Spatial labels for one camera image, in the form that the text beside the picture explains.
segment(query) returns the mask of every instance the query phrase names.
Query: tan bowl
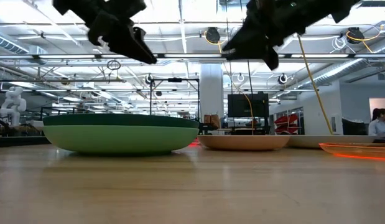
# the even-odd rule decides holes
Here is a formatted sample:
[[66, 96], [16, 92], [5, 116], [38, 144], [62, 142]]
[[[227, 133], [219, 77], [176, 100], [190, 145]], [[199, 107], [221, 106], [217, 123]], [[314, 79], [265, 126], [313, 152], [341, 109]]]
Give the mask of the tan bowl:
[[272, 150], [286, 145], [290, 136], [198, 136], [200, 143], [219, 150]]
[[314, 136], [314, 135], [295, 135], [290, 136], [287, 143], [289, 147], [320, 149], [319, 144], [324, 142], [338, 142], [338, 143], [372, 143], [376, 136]]

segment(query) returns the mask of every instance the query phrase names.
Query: white robot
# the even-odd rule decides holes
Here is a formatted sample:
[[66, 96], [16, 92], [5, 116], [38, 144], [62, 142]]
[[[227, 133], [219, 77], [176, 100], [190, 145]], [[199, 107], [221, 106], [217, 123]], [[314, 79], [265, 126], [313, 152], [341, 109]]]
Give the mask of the white robot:
[[6, 100], [1, 105], [0, 117], [7, 115], [11, 116], [10, 127], [19, 125], [20, 112], [26, 110], [26, 100], [21, 98], [21, 93], [24, 91], [21, 87], [10, 87], [10, 90], [6, 93]]

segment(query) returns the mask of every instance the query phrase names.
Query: computer monitor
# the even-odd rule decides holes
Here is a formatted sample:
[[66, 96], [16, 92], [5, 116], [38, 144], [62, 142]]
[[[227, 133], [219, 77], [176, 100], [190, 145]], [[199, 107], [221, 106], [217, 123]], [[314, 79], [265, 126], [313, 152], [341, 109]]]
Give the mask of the computer monitor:
[[[247, 95], [249, 98], [254, 117], [267, 118], [269, 116], [268, 110], [268, 94], [258, 93]], [[243, 94], [228, 95], [228, 117], [229, 118], [245, 118], [251, 117], [251, 110], [249, 101]]]

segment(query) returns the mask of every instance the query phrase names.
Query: table surface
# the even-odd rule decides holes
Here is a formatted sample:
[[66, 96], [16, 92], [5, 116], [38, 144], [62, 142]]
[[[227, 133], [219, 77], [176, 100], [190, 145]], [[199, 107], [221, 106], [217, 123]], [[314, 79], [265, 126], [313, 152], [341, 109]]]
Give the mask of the table surface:
[[115, 158], [0, 148], [3, 223], [385, 223], [385, 161], [304, 149]]

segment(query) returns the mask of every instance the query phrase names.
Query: dark hair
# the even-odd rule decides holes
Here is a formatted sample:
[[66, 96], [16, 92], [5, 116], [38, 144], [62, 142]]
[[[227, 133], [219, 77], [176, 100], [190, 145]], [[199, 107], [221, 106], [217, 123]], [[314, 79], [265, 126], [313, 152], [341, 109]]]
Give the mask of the dark hair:
[[380, 118], [381, 115], [385, 115], [385, 109], [384, 108], [381, 108], [381, 109], [375, 108], [373, 110], [372, 121], [374, 121], [375, 119]]
[[380, 116], [380, 109], [375, 108], [372, 112], [372, 121], [374, 121], [375, 119], [378, 119], [379, 116]]

